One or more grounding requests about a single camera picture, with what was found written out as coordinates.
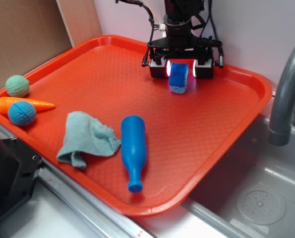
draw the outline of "sink drain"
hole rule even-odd
[[[236,207],[250,222],[269,225],[279,221],[285,214],[284,198],[266,185],[253,185],[242,189],[236,197]]]

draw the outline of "blue plastic bottle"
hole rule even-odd
[[[141,171],[147,160],[145,123],[139,116],[128,116],[121,124],[121,156],[129,174],[130,192],[143,189]]]

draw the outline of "orange carrot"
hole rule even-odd
[[[1,97],[0,98],[0,113],[1,114],[7,114],[9,107],[16,102],[19,101],[26,101],[31,103],[36,111],[43,111],[52,109],[55,107],[55,104],[53,103],[47,103],[39,100],[34,99],[26,99],[26,98],[14,98],[14,97]]]

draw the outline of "stainless steel sink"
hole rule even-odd
[[[189,198],[222,218],[224,230],[295,238],[295,128],[289,144],[276,147],[267,142],[267,123],[259,116]]]

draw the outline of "green yarn ball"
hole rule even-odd
[[[22,98],[29,93],[29,81],[21,75],[14,75],[6,81],[5,89],[11,97]]]

